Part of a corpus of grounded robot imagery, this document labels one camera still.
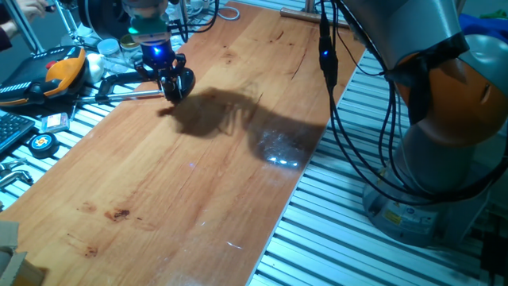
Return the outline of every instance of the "metal rod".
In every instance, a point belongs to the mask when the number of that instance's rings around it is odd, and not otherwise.
[[[35,54],[44,52],[44,49],[42,48],[42,45],[39,42],[39,39],[37,39],[37,36],[32,30],[32,26],[26,19],[23,12],[21,12],[21,9],[17,5],[16,1],[3,0],[3,3],[5,4],[5,7],[10,17],[16,24],[17,29],[19,30],[21,36],[23,37],[23,40],[25,40],[25,43],[29,46],[29,49]]]
[[[71,26],[69,26],[69,23],[67,21],[67,17],[65,17],[65,15],[64,15],[64,8],[62,8],[62,6],[60,5],[60,3],[58,1],[55,1],[55,6],[56,6],[56,10],[58,11],[58,14],[62,18],[62,22],[63,22],[63,25],[65,26],[65,29],[67,30],[67,33],[72,38],[74,33],[71,30]]]
[[[455,0],[455,7],[457,8],[457,14],[460,15],[462,13],[462,9],[466,4],[466,0]]]
[[[99,102],[117,102],[125,99],[142,99],[144,97],[152,98],[155,95],[159,95],[162,97],[163,92],[160,90],[155,91],[133,91],[133,92],[125,92],[119,94],[110,94],[106,95],[107,99]],[[98,102],[95,96],[85,96],[76,100],[76,102],[80,103],[96,103]]]
[[[294,18],[297,20],[308,21],[308,22],[312,22],[312,23],[320,23],[321,22],[321,16],[319,16],[318,14],[311,14],[311,13],[306,13],[306,12],[302,12],[302,11],[291,10],[288,8],[282,8],[280,10],[280,16],[290,17],[290,18]],[[339,26],[339,28],[349,29],[348,22],[346,22],[344,20],[339,20],[338,26]]]
[[[316,10],[314,9],[314,1],[315,0],[305,0],[305,7],[302,11],[312,14],[316,13]]]

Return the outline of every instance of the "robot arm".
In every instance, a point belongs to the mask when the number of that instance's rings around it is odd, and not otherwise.
[[[411,124],[454,147],[478,144],[501,129],[508,115],[502,79],[508,76],[508,45],[465,37],[453,0],[342,2],[395,82]]]

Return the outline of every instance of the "white object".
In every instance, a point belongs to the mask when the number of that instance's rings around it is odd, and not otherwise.
[[[97,50],[104,56],[116,56],[120,53],[120,45],[117,40],[105,39],[98,43]]]
[[[113,73],[127,72],[127,67],[122,65],[124,63],[124,59],[117,40],[102,40],[100,43],[98,43],[97,50],[101,55],[104,55],[105,69],[110,70]]]
[[[89,54],[87,55],[88,60],[88,69],[85,80],[88,83],[97,83],[101,80],[102,75],[104,74],[104,56],[99,54]]]

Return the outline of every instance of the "metal frame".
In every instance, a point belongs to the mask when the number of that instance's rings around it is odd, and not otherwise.
[[[29,49],[34,54],[40,54],[44,52],[42,45],[37,39],[37,36],[32,30],[32,26],[29,21],[26,19],[25,15],[19,8],[19,5],[15,0],[3,0],[3,3],[9,13],[11,19],[14,21],[14,24],[17,26],[19,33],[25,40],[25,43],[28,45]]]
[[[69,36],[74,40],[78,36],[78,26],[74,17],[72,17],[71,11],[62,7],[62,4],[58,0],[55,0],[56,11],[62,18],[63,25],[67,30]]]

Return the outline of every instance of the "wooden table surface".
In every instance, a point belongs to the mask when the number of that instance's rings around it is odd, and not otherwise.
[[[198,79],[188,99],[123,102],[0,214],[44,285],[246,283],[329,104],[318,25],[230,5],[240,20],[179,50]],[[354,64],[337,46],[338,98]]]

